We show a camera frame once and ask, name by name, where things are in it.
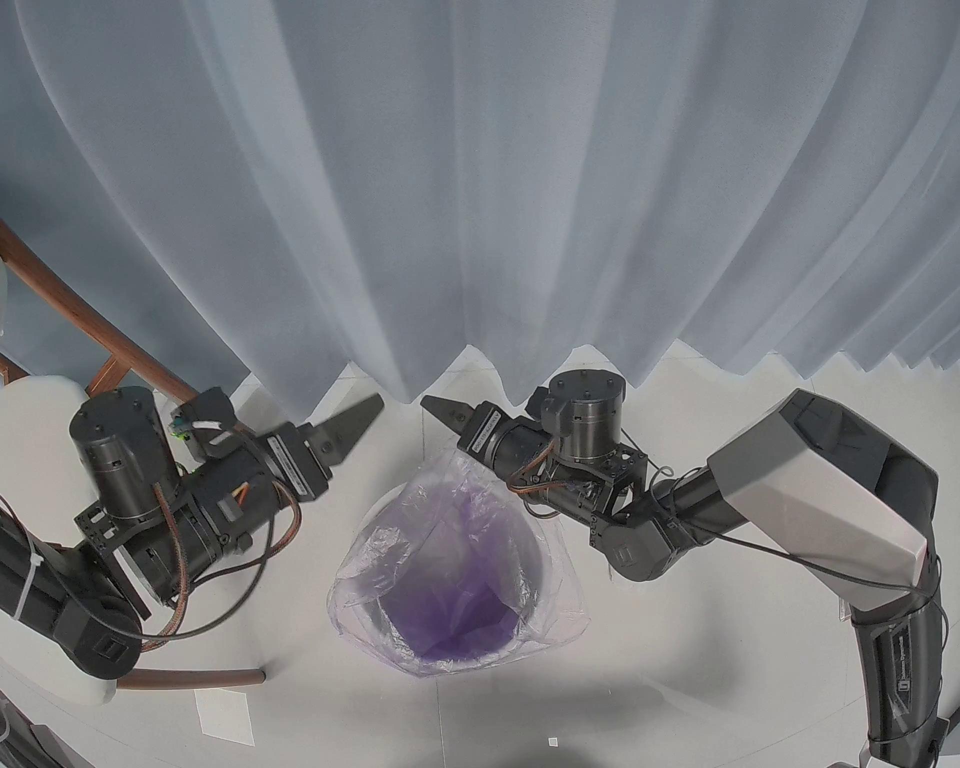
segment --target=wooden chair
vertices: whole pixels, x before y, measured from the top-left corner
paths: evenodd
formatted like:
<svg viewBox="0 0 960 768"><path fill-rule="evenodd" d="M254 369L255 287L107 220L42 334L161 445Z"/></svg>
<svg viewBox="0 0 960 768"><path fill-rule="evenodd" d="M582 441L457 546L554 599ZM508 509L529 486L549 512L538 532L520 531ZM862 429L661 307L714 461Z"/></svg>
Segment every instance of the wooden chair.
<svg viewBox="0 0 960 768"><path fill-rule="evenodd" d="M62 376L30 376L22 368L0 355L4 389L0 390L0 423L7 434L23 435L16 444L0 444L0 481L4 494L24 523L38 537L70 545L80 539L67 510L80 510L96 498L96 490L80 462L67 432L69 420L88 397L115 389L129 371L177 402L196 392L176 374L138 347L72 291L52 270L0 220L0 258L7 267L41 298L57 309L73 325L98 342L109 357L86 386L85 391ZM36 477L22 464L39 456L46 466L57 466L57 478L44 483L37 504ZM97 681L80 672L52 640L38 636L23 625L0 613L0 656L35 684L68 701L102 704L115 688L171 690L201 687L231 687L263 683L262 669L221 671L178 671L134 669L126 677L112 682Z"/></svg>

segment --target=floor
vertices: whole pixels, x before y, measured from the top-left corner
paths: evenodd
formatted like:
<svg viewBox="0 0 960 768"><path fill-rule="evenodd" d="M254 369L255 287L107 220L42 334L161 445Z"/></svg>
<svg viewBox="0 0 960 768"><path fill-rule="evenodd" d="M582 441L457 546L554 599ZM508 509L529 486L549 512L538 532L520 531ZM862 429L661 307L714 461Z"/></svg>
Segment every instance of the floor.
<svg viewBox="0 0 960 768"><path fill-rule="evenodd" d="M579 348L567 367L609 365ZM675 344L641 387L624 426L658 462L684 470L796 387L840 399L940 472L935 517L944 602L960 618L960 371L888 360L859 372L838 355L812 381L768 355L749 375L718 370ZM376 390L348 369L313 420ZM430 394L507 405L496 371L468 348ZM255 382L235 395L241 417L266 426L276 409ZM172 643L141 665L265 665L248 688L256 746L205 736L194 695L119 692L101 708L48 700L0 669L0 689L98 768L349 765L377 768L821 768L856 762L866 719L859 657L837 599L796 566L723 542L663 578L614 582L563 518L591 623L575 642L494 670L421 681L336 636L326 593L365 512L449 439L416 405L387 407L330 492L305 509L297 541L272 562L251 603L207 636ZM748 526L738 532L763 541ZM209 618L244 577L201 590L192 621ZM960 705L960 659L947 649L941 712ZM558 746L549 746L556 739Z"/></svg>

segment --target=small white square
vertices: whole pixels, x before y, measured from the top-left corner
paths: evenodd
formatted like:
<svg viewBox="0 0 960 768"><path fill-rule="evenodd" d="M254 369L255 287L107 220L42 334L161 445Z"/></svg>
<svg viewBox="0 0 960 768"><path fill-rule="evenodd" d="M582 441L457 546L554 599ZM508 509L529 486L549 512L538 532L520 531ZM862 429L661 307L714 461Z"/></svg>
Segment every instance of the small white square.
<svg viewBox="0 0 960 768"><path fill-rule="evenodd" d="M208 736L253 746L253 727L247 694L225 688L204 688L193 692L200 715L200 730Z"/></svg>

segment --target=trash bag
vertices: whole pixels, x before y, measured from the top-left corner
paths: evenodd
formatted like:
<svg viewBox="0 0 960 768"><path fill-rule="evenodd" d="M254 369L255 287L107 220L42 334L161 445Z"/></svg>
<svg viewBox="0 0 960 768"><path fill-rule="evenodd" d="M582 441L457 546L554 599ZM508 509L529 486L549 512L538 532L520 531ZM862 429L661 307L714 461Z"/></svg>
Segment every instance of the trash bag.
<svg viewBox="0 0 960 768"><path fill-rule="evenodd" d="M326 605L341 636L416 677L522 659L589 622L559 521L453 446L360 532Z"/></svg>

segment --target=white chair cushion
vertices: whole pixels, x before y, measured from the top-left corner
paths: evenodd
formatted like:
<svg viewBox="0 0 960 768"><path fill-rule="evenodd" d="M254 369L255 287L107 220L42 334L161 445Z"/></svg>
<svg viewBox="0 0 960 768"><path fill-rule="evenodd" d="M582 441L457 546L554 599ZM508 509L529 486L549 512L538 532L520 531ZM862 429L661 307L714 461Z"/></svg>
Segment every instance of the white chair cushion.
<svg viewBox="0 0 960 768"><path fill-rule="evenodd" d="M27 376L0 389L0 494L38 538L64 546L81 540L74 523L97 500L96 486L70 439L86 392L63 376ZM105 704L114 681L81 672L53 640L0 612L0 655L23 677L76 704Z"/></svg>

